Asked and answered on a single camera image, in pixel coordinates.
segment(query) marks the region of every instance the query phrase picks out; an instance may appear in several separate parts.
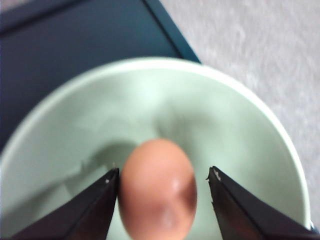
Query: floor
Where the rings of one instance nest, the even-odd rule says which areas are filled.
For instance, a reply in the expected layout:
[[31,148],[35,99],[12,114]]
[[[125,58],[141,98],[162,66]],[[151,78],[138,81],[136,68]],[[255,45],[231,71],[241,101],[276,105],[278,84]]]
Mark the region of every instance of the floor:
[[[1,11],[30,0],[2,0]],[[253,90],[300,156],[320,226],[320,1],[160,0],[202,63]]]

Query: bowl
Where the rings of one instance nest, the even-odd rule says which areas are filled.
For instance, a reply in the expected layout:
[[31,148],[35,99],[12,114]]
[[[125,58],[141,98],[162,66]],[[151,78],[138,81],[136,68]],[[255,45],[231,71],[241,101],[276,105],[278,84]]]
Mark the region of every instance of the bowl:
[[[279,120],[250,90],[201,64],[122,60],[71,79],[21,122],[1,154],[1,233],[59,207],[142,142],[182,147],[198,191],[186,239],[221,239],[206,177],[215,165],[261,200],[310,227],[306,180]],[[130,239],[118,206],[110,239]]]

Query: egg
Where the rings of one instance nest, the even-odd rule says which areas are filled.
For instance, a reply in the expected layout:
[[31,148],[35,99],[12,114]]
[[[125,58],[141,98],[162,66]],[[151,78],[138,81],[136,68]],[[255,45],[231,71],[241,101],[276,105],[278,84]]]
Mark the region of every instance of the egg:
[[139,145],[121,170],[118,200],[123,225],[134,240],[182,240],[197,205],[187,155],[163,138]]

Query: bowl rim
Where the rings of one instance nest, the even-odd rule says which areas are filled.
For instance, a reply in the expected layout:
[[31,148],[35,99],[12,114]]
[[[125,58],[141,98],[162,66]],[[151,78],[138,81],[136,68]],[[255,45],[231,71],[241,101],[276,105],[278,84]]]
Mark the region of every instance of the bowl rim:
[[6,169],[10,164],[10,159],[15,154],[16,149],[21,144],[22,141],[31,131],[31,128],[39,122],[42,117],[55,105],[63,101],[63,99],[70,94],[74,93],[80,88],[83,88],[95,80],[99,79],[101,76],[115,75],[118,73],[136,71],[136,70],[146,70],[146,69],[170,69],[185,71],[189,73],[194,73],[213,79],[220,82],[234,91],[241,94],[248,101],[250,101],[254,106],[256,106],[270,121],[273,127],[281,136],[284,144],[288,149],[292,161],[294,163],[295,171],[298,175],[299,188],[301,189],[303,208],[304,208],[304,219],[303,225],[306,228],[310,228],[311,224],[311,213],[310,213],[310,202],[309,194],[307,188],[307,181],[305,178],[302,163],[298,156],[298,153],[288,135],[285,128],[282,126],[276,115],[269,109],[269,107],[258,98],[251,90],[244,86],[239,81],[236,81],[232,77],[215,70],[211,67],[202,65],[200,63],[192,62],[184,59],[177,59],[171,57],[137,57],[129,58],[124,60],[118,60],[115,62],[107,63],[93,69],[90,69],[80,75],[73,77],[71,80],[62,84],[44,99],[42,99],[20,122],[17,128],[14,130],[13,134],[10,136],[9,140],[5,144],[1,153],[1,180],[3,181],[6,177]]

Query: dark blue surface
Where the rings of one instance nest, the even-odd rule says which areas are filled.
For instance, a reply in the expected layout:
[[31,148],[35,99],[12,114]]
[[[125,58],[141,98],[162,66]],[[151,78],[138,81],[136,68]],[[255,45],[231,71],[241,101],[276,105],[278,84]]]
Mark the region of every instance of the dark blue surface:
[[145,56],[198,61],[158,0],[59,0],[52,11],[45,2],[1,16],[0,149],[40,100],[91,68]]

